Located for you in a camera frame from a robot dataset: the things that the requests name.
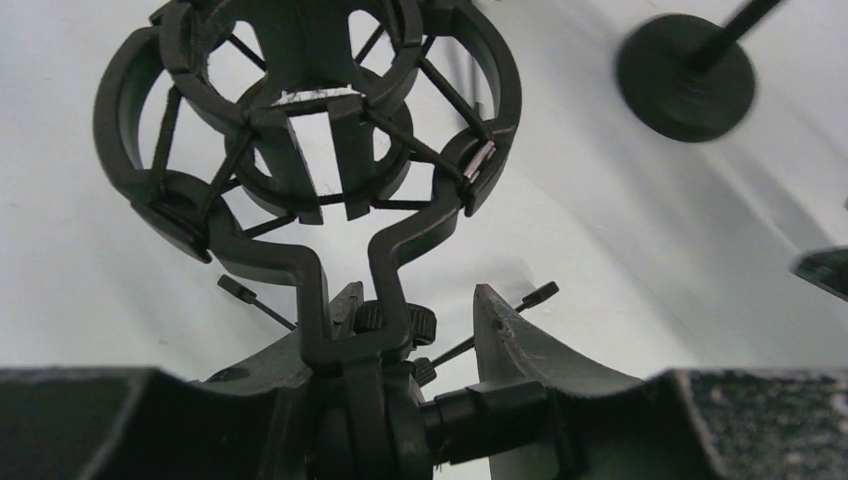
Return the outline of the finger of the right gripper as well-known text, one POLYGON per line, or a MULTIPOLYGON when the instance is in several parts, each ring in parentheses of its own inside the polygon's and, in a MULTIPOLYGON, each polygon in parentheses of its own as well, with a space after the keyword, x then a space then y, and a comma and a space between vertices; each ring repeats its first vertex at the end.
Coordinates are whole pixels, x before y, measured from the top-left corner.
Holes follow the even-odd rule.
POLYGON ((847 300, 847 247, 810 251, 798 257, 791 271, 797 277, 847 300))

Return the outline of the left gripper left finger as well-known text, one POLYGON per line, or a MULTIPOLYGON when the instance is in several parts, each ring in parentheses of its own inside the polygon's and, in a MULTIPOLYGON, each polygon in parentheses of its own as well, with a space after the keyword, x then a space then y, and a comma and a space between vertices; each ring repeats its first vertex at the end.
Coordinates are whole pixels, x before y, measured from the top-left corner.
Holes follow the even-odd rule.
POLYGON ((5 479, 351 479, 343 405, 290 333, 205 381, 5 368, 5 479))

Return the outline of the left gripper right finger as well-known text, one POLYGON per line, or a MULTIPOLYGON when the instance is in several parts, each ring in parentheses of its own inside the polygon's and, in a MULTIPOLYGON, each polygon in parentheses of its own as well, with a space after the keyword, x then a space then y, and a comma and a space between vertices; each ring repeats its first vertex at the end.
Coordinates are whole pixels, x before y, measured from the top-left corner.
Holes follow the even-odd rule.
POLYGON ((482 381, 550 388, 557 416, 489 460, 495 479, 843 479, 843 368, 669 369, 639 379, 525 320, 491 286, 473 301, 482 381))

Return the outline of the round base mic stand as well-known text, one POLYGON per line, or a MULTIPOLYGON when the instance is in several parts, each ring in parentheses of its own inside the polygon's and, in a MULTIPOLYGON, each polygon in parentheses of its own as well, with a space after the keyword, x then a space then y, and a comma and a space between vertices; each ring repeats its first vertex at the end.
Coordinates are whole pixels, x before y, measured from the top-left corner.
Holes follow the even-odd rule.
POLYGON ((739 41, 779 4, 748 1, 723 26, 682 13, 638 26, 615 61, 628 108, 655 132, 680 142, 708 142, 729 133, 756 94, 753 63, 739 41))

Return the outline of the shock mount tripod stand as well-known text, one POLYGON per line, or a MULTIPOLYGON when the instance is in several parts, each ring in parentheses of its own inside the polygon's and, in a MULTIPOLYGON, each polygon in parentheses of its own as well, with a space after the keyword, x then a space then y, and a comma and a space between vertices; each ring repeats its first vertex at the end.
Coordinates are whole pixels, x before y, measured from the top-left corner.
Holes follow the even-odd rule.
POLYGON ((535 381, 422 400, 434 315, 399 271, 474 214, 522 107, 515 60, 469 1, 171 1, 94 104, 97 155, 153 230, 230 277, 296 291, 299 355, 343 405, 351 479, 526 446, 535 381))

